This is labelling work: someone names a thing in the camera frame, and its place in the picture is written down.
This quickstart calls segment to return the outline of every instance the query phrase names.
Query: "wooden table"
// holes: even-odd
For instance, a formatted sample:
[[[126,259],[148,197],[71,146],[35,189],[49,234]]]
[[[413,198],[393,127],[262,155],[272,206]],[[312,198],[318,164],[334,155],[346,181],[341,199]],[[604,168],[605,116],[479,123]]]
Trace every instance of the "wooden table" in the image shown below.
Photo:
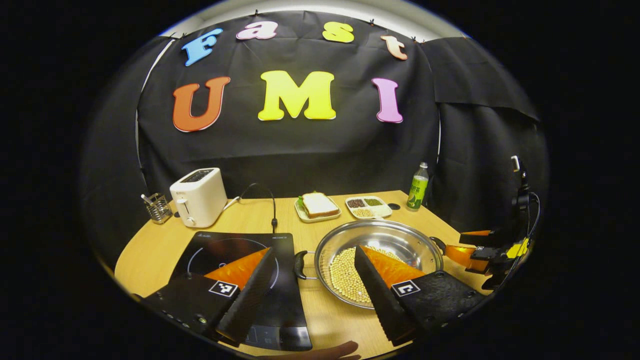
[[[385,220],[396,221],[411,226],[427,236],[436,236],[448,245],[459,244],[460,234],[436,215],[421,207],[411,212],[404,206],[407,195],[402,191],[378,192],[352,195],[330,195],[341,208],[340,217],[316,223],[304,223],[294,208],[296,198],[276,199],[277,233],[293,235],[294,251],[315,250],[317,244],[332,229],[357,220],[346,207],[345,199],[358,195],[375,195],[387,204],[396,203],[401,209],[394,210]],[[175,211],[175,204],[170,204]],[[178,259],[197,231],[219,233],[271,233],[271,199],[243,199],[225,210],[216,223],[204,229],[184,226],[179,218],[172,217],[162,225],[147,222],[122,251],[115,267],[115,277],[129,292],[146,297],[162,288],[178,262]],[[307,256],[304,272],[315,276],[312,256]],[[482,294],[490,291],[481,289],[486,280],[483,275],[466,272],[461,265],[444,258],[444,270]],[[395,348],[387,340],[375,311],[362,309],[340,301],[331,294],[319,280],[299,280],[307,328],[315,349],[333,347],[353,340],[359,344],[359,354],[368,358]],[[237,349],[253,356],[295,354],[240,345]]]

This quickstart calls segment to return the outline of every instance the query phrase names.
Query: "pink letter i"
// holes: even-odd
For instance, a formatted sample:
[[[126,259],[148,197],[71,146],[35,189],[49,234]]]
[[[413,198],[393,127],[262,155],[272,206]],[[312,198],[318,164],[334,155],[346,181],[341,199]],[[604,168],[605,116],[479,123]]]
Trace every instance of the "pink letter i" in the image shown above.
[[[396,88],[398,84],[389,79],[374,78],[371,81],[378,87],[380,94],[380,112],[378,120],[382,122],[402,122],[402,115],[398,113],[398,105],[396,102]]]

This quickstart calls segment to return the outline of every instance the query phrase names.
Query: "green bottle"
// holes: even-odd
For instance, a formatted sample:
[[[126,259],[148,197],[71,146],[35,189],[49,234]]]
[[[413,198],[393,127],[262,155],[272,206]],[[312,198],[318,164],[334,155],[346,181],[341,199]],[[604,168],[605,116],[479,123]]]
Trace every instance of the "green bottle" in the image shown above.
[[[429,174],[427,173],[427,163],[422,162],[420,163],[418,171],[413,175],[409,198],[406,201],[406,206],[410,211],[418,211],[418,209],[420,209],[428,183]]]

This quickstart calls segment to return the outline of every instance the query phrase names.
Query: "white plate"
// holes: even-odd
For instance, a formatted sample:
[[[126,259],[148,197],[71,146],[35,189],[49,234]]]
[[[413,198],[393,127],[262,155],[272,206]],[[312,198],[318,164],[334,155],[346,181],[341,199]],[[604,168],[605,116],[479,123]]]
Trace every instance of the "white plate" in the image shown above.
[[[307,216],[307,212],[303,208],[301,208],[300,205],[298,205],[298,200],[297,199],[293,202],[293,206],[296,208],[296,212],[298,213],[298,217],[303,222],[325,221],[325,220],[331,220],[333,218],[337,218],[342,214],[342,210],[340,209],[340,206],[338,206],[338,204],[336,204],[335,201],[333,201],[332,198],[329,197],[329,200],[331,200],[331,202],[338,208],[338,213],[335,214],[335,215],[329,215],[327,217],[309,218]]]
[[[362,200],[362,202],[364,203],[365,206],[361,206],[359,208],[352,208],[349,206],[349,201],[351,200]],[[382,205],[374,205],[374,206],[370,206],[367,204],[367,202],[365,201],[365,199],[375,199],[378,200],[382,203]],[[344,203],[347,206],[347,209],[349,209],[349,211],[351,212],[351,214],[360,219],[360,220],[367,220],[367,219],[372,219],[372,218],[385,218],[389,215],[391,215],[391,213],[393,213],[393,210],[391,210],[391,208],[389,207],[389,205],[387,205],[387,203],[382,200],[381,198],[377,197],[377,196],[355,196],[355,197],[350,197],[348,199],[346,199],[344,201]],[[369,210],[373,216],[372,217],[362,217],[359,215],[356,215],[355,212],[357,212],[359,209],[366,209]]]

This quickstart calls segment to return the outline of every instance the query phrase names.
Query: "metal utensil holder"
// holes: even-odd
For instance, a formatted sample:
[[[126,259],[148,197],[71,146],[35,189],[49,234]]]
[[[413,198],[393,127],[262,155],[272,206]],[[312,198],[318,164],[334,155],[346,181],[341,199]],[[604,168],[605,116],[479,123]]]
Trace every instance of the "metal utensil holder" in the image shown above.
[[[151,217],[151,221],[155,224],[163,224],[169,219],[173,212],[171,211],[171,207],[167,204],[164,195],[160,193],[155,193],[149,197],[149,200],[153,203],[153,205],[145,202],[147,207],[147,213]]]

